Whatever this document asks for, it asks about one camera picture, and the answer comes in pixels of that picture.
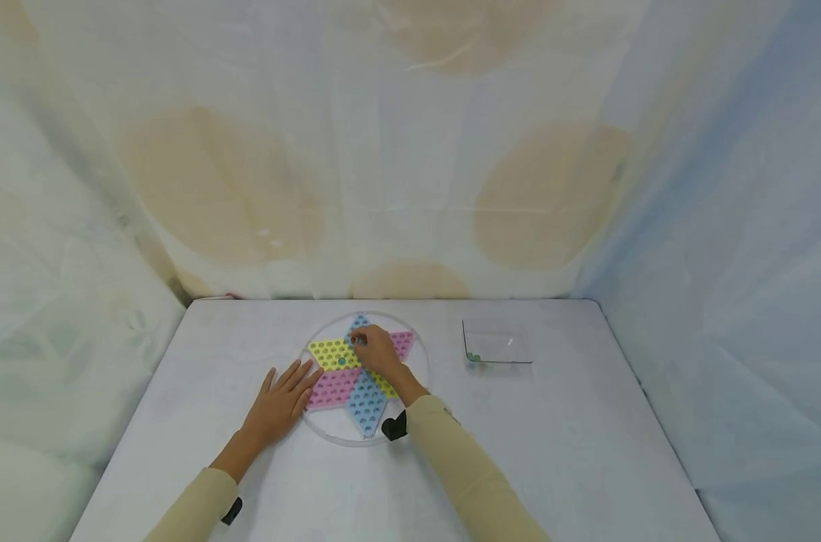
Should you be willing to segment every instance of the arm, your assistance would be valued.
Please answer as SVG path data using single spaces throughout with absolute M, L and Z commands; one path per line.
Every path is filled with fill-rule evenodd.
M 355 346 L 359 359 L 386 378 L 405 404 L 410 440 L 437 473 L 472 540 L 549 540 L 476 440 L 400 363 L 388 333 L 366 326 L 354 335 L 365 337 Z
M 239 496 L 239 483 L 257 456 L 277 443 L 302 415 L 311 388 L 323 370 L 304 378 L 312 362 L 296 360 L 272 386 L 269 371 L 242 428 L 229 440 L 209 468 L 203 469 L 178 496 L 144 542 L 176 540 L 206 542 L 211 530 Z

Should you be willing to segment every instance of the blue triangle section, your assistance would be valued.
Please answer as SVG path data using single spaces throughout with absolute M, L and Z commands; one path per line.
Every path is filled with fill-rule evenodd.
M 374 382 L 368 370 L 364 370 L 359 375 L 359 380 L 355 383 L 351 396 L 347 399 L 347 403 L 344 403 L 344 407 L 363 436 L 369 439 L 377 432 L 383 410 L 386 410 L 387 401 L 388 399 L 386 395 L 383 395 L 380 386 L 377 385 L 377 382 Z

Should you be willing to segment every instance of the beige stain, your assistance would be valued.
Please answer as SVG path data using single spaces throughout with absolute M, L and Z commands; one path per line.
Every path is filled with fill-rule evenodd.
M 187 269 L 178 268 L 178 279 L 181 280 L 184 291 L 193 299 L 216 296 L 211 286 L 207 285 L 203 279 L 190 273 Z
M 302 257 L 320 242 L 320 200 L 278 139 L 195 107 L 131 126 L 118 141 L 148 211 L 211 262 Z
M 353 281 L 357 299 L 461 299 L 470 291 L 459 274 L 442 263 L 400 258 Z
M 38 43 L 39 34 L 17 0 L 0 0 L 0 31 L 20 46 L 34 47 Z
M 541 270 L 574 258 L 604 224 L 629 134 L 552 124 L 531 132 L 491 173 L 473 233 L 491 261 Z
M 375 0 L 372 9 L 387 39 L 419 68 L 479 74 L 505 61 L 557 4 L 557 0 Z

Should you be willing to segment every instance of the white table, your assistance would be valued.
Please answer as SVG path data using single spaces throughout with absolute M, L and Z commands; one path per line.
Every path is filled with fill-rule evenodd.
M 378 310 L 412 325 L 432 392 L 553 540 L 718 540 L 591 301 L 198 301 L 166 350 L 74 542 L 141 540 L 242 422 L 268 367 L 321 325 Z M 534 364 L 468 370 L 462 318 L 524 326 Z M 466 540 L 408 439 L 337 446 L 306 424 L 257 460 L 212 540 Z

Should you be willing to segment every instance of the clear circular board base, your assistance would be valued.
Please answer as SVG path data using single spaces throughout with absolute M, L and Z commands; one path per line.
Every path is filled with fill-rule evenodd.
M 389 384 L 365 370 L 348 341 L 349 331 L 376 324 L 388 331 L 399 358 L 417 380 L 429 387 L 430 359 L 425 344 L 412 327 L 382 312 L 352 312 L 339 316 L 308 338 L 300 359 L 313 359 L 323 367 L 304 421 L 330 443 L 371 446 L 385 443 L 383 420 L 404 410 Z

